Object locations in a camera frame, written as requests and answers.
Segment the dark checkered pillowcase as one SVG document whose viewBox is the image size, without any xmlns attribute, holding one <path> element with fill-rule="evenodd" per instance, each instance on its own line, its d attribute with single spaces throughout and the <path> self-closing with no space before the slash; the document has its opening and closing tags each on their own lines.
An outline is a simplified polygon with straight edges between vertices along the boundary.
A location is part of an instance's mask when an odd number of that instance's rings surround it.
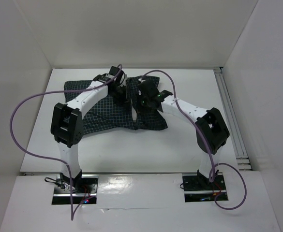
<svg viewBox="0 0 283 232">
<path fill-rule="evenodd" d="M 156 110 L 148 112 L 137 110 L 138 79 L 129 77 L 125 86 L 128 106 L 119 106 L 113 102 L 110 95 L 95 104 L 83 118 L 83 132 L 85 135 L 114 128 L 129 130 L 162 131 L 168 128 L 166 120 Z"/>
</svg>

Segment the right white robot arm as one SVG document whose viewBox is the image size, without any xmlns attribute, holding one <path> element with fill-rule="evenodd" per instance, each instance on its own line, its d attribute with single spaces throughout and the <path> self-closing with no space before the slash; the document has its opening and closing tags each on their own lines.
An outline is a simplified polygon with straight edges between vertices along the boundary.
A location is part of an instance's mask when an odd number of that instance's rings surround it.
<svg viewBox="0 0 283 232">
<path fill-rule="evenodd" d="M 175 98 L 172 92 L 159 91 L 150 81 L 139 79 L 137 82 L 137 108 L 139 111 L 155 110 L 171 114 L 190 123 L 196 131 L 196 140 L 203 152 L 200 167 L 197 170 L 197 183 L 202 189 L 213 186 L 219 170 L 222 147 L 230 136 L 228 127 L 217 108 L 210 110 L 194 106 Z"/>
</svg>

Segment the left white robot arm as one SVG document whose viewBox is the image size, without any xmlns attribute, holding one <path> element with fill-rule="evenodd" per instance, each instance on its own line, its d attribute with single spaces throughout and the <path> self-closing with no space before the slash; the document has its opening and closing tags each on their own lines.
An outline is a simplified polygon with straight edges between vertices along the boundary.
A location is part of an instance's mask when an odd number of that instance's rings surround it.
<svg viewBox="0 0 283 232">
<path fill-rule="evenodd" d="M 97 75 L 85 89 L 68 90 L 78 95 L 67 103 L 54 106 L 51 134 L 58 143 L 60 159 L 64 161 L 60 178 L 71 193 L 82 187 L 82 170 L 78 160 L 78 143 L 84 135 L 83 118 L 100 100 L 111 96 L 113 103 L 124 106 L 126 99 L 125 86 L 121 84 L 126 74 L 122 65 L 112 66 L 108 73 Z"/>
</svg>

